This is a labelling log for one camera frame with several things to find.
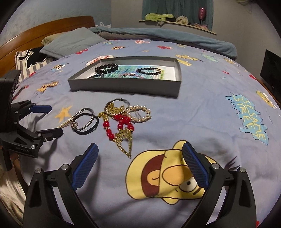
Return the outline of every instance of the striped fabric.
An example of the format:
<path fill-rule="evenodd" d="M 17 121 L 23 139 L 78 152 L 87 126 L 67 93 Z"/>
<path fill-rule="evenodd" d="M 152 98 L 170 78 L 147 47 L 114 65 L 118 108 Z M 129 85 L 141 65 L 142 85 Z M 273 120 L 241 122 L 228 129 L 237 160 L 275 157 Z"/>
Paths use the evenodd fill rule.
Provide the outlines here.
<path fill-rule="evenodd" d="M 27 78 L 30 74 L 35 72 L 36 70 L 40 69 L 41 67 L 47 65 L 48 63 L 52 62 L 53 59 L 45 56 L 45 58 L 42 59 L 42 53 L 35 53 L 37 51 L 36 49 L 29 49 L 26 51 L 17 51 L 15 55 L 15 65 L 17 70 L 21 70 L 21 75 L 19 77 L 19 82 L 22 81 L 23 79 Z M 28 63 L 28 59 L 33 56 L 33 62 L 30 64 Z M 34 60 L 34 57 L 37 57 L 36 55 L 40 55 L 41 58 L 36 61 Z"/>

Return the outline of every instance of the blue gripper pad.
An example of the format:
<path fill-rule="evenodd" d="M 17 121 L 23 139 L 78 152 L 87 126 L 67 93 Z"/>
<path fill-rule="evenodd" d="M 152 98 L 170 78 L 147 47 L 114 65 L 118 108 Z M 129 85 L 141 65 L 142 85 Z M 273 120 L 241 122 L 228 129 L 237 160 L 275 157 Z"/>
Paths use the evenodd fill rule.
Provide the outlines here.
<path fill-rule="evenodd" d="M 52 111 L 52 106 L 50 105 L 34 105 L 30 108 L 33 113 L 49 113 Z"/>
<path fill-rule="evenodd" d="M 209 173 L 206 170 L 206 165 L 202 164 L 202 158 L 200 158 L 200 155 L 201 154 L 198 154 L 189 142 L 186 142 L 183 145 L 182 156 L 184 158 L 184 161 L 188 165 L 198 186 L 206 190 L 209 186 Z"/>
<path fill-rule="evenodd" d="M 99 155 L 99 148 L 96 144 L 92 143 L 85 153 L 82 155 L 83 158 L 77 165 L 73 172 L 72 188 L 74 191 L 77 188 L 81 188 L 87 179 L 93 165 L 95 164 Z"/>

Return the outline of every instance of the box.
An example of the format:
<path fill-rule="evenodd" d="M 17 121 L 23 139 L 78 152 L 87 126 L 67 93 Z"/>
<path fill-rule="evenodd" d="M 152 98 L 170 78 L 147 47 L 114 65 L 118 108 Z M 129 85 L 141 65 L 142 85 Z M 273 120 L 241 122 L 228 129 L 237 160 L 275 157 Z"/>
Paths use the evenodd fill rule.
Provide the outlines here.
<path fill-rule="evenodd" d="M 167 75 L 163 79 L 106 77 L 88 78 L 96 67 L 104 64 L 163 66 Z M 178 97 L 181 85 L 180 64 L 175 58 L 158 56 L 126 56 L 99 60 L 80 70 L 68 79 L 71 91 L 103 91 L 134 94 L 150 94 Z"/>

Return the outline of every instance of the curtain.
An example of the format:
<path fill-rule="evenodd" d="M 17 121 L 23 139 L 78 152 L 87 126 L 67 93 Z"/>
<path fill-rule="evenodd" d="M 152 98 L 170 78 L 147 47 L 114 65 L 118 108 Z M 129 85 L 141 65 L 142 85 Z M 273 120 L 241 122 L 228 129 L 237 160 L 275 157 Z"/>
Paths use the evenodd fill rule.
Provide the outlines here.
<path fill-rule="evenodd" d="M 207 25 L 208 30 L 213 27 L 214 1 L 213 0 L 143 0 L 142 19 L 149 13 L 172 14 L 175 18 L 186 16 L 191 24 L 198 23 L 198 12 L 200 8 L 207 11 L 206 19 L 202 25 Z"/>

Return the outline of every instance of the gray wall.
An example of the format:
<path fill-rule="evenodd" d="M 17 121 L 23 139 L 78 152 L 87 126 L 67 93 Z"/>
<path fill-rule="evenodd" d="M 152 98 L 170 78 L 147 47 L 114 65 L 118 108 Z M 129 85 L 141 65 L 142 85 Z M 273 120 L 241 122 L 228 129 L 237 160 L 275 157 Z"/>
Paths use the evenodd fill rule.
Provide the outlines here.
<path fill-rule="evenodd" d="M 95 24 L 111 23 L 110 0 L 26 0 L 0 34 L 0 46 L 34 26 L 66 17 L 86 16 Z"/>
<path fill-rule="evenodd" d="M 142 0 L 111 0 L 112 26 L 151 28 L 155 25 L 139 23 Z M 265 49 L 281 56 L 281 39 L 265 13 L 256 4 L 242 6 L 236 0 L 214 0 L 213 35 L 186 26 L 164 24 L 175 29 L 233 43 L 237 48 L 237 62 L 259 77 Z"/>

